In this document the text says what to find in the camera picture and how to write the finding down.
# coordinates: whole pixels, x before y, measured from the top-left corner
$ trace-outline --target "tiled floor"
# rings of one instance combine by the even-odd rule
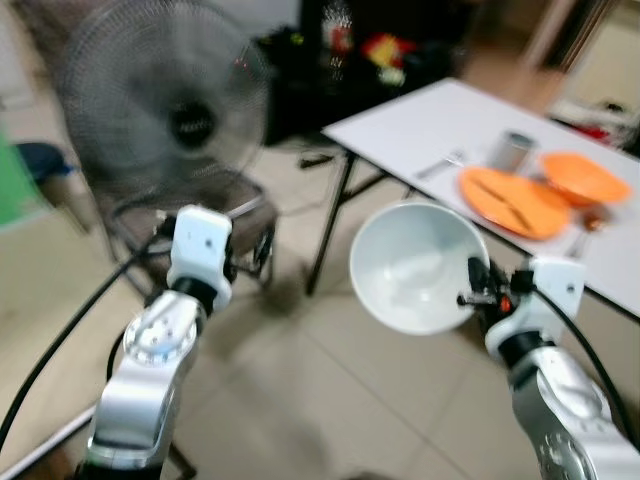
[[[543,110],[557,75],[541,73],[536,83],[512,66],[514,83],[504,90],[495,82],[504,83],[507,63],[489,55],[483,67],[476,58],[467,80]],[[5,117],[13,138],[31,131],[60,138],[55,124],[33,115]],[[388,181],[345,208],[319,292],[303,295],[334,170],[301,172],[297,158],[292,146],[269,149],[251,170],[284,212],[276,282],[268,292],[237,282],[232,305],[207,326],[184,387],[176,440],[199,478],[339,479],[362,470],[408,480],[539,478],[505,374],[473,326],[403,336],[376,323],[353,295],[349,244],[368,215],[401,197],[401,186]],[[488,243],[499,261],[519,261]]]

